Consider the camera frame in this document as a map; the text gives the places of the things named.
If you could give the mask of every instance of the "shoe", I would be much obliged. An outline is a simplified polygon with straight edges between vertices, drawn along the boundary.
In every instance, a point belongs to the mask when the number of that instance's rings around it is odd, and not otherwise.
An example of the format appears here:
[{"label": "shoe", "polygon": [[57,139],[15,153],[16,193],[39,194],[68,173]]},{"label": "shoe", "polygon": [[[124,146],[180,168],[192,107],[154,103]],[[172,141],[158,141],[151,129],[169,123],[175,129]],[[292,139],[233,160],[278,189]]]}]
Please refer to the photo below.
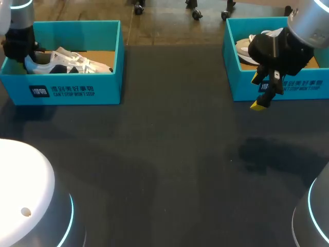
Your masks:
[{"label": "shoe", "polygon": [[[266,35],[271,36],[271,37],[276,37],[276,36],[279,35],[279,33],[281,33],[282,30],[283,30],[283,28],[279,28],[279,29],[274,30],[274,31],[265,30],[265,31],[262,31],[261,33],[266,34]],[[248,53],[248,46],[251,43],[251,41],[255,38],[255,36],[256,35],[254,35],[254,34],[250,34],[249,38],[237,41],[237,43],[235,45],[235,48],[236,48],[237,55],[243,61],[245,61],[249,64],[259,65],[259,63],[255,62],[249,56],[249,53]]]},{"label": "shoe", "polygon": [[112,73],[113,69],[103,63],[98,63],[81,56],[76,52],[60,47],[51,53],[35,52],[36,62],[30,56],[25,58],[25,68],[29,74],[59,74],[59,73]]}]

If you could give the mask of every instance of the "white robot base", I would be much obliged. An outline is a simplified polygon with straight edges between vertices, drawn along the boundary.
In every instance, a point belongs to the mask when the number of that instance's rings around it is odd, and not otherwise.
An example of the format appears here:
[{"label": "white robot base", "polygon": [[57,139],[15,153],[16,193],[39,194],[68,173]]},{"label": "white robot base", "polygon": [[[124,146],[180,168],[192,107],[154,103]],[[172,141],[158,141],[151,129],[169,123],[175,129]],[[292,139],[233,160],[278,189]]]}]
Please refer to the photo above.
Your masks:
[{"label": "white robot base", "polygon": [[32,146],[0,139],[0,247],[83,247],[73,198]]},{"label": "white robot base", "polygon": [[297,247],[329,246],[329,164],[295,208],[291,229]]}]

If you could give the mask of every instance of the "teal box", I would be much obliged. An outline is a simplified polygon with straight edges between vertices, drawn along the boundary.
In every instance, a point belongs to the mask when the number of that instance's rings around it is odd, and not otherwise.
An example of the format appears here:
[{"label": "teal box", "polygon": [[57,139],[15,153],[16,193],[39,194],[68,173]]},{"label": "teal box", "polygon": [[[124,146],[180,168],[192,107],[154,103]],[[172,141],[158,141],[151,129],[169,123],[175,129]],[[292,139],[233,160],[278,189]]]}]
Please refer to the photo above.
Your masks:
[{"label": "teal box", "polygon": [[113,73],[26,75],[6,58],[0,79],[16,105],[119,104],[124,66],[120,21],[35,22],[35,40],[46,50],[115,51]]},{"label": "teal box", "polygon": [[[223,43],[223,56],[234,101],[255,100],[267,86],[251,84],[256,70],[242,70],[235,43],[264,30],[276,30],[287,26],[287,17],[227,19]],[[329,49],[315,50],[320,68],[304,68],[296,76],[286,76],[283,81],[284,95],[274,100],[328,99],[329,98]]]}]

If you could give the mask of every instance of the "floor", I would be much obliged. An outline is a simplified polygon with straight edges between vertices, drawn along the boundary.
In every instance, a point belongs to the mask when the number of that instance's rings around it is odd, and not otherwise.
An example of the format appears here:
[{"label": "floor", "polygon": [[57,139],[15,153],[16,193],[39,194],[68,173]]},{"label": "floor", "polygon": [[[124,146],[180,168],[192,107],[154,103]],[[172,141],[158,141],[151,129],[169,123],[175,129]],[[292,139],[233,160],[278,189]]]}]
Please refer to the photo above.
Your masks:
[{"label": "floor", "polygon": [[[34,0],[37,21],[120,20],[127,45],[219,44],[226,2],[199,0],[203,18],[197,22],[185,0],[147,0],[143,15],[133,13],[131,0]],[[281,16],[280,8],[236,5],[234,16]]]}]

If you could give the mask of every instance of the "glowing blue ring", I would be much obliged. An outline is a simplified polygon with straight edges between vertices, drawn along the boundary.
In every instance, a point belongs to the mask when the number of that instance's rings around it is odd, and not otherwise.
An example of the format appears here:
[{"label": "glowing blue ring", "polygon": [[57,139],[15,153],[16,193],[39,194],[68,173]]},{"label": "glowing blue ring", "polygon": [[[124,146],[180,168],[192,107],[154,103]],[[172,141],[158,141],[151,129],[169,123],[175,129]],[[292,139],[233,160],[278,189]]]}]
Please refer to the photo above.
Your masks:
[{"label": "glowing blue ring", "polygon": [[321,234],[321,236],[324,238],[324,240],[329,243],[329,239],[325,236],[325,234],[323,233],[323,231],[321,230],[321,228],[319,227],[318,223],[316,222],[314,216],[313,216],[313,213],[312,213],[312,209],[310,207],[310,191],[312,190],[312,187],[314,185],[314,182],[316,181],[316,179],[313,181],[312,185],[310,186],[309,188],[309,191],[308,191],[308,198],[307,198],[307,202],[308,202],[308,210],[309,210],[309,214],[310,214],[310,217],[312,218],[312,221],[316,227],[316,229],[318,230],[318,232]]},{"label": "glowing blue ring", "polygon": [[66,230],[66,232],[65,232],[65,234],[64,234],[64,236],[63,236],[63,238],[61,240],[61,242],[57,245],[57,247],[61,247],[63,245],[63,243],[64,243],[65,239],[67,238],[67,235],[70,232],[71,227],[72,227],[73,216],[74,216],[74,207],[73,207],[73,199],[72,199],[71,195],[70,195],[70,199],[71,199],[71,206],[72,206],[70,223],[68,224],[68,228],[67,228],[67,230]]},{"label": "glowing blue ring", "polygon": [[329,13],[329,8],[320,0],[314,0],[317,5],[319,5],[325,12]]},{"label": "glowing blue ring", "polygon": [[24,9],[25,7],[29,6],[33,0],[30,0],[28,3],[18,6],[10,6],[10,9]]}]

